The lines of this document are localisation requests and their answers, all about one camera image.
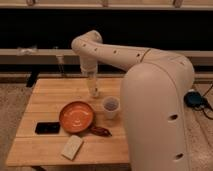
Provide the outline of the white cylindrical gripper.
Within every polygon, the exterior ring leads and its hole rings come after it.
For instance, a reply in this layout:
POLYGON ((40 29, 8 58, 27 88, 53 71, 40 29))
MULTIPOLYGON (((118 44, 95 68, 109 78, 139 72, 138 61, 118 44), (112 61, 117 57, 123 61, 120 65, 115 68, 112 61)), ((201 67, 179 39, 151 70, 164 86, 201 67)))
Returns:
POLYGON ((90 96, 96 98, 99 96, 97 77, 94 72, 98 71, 98 62, 96 59, 81 57, 80 58, 80 69, 83 74, 87 75, 87 86, 90 96))

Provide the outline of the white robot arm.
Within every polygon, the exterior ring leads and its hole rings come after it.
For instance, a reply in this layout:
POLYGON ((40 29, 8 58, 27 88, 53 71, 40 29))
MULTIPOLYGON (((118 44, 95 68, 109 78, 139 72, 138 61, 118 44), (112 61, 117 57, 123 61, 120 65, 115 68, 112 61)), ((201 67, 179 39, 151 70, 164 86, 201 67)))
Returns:
POLYGON ((109 45, 89 31, 72 50, 87 71, 95 60, 126 72, 120 104, 132 171, 191 171, 184 95, 194 82, 190 60, 148 47, 109 45))

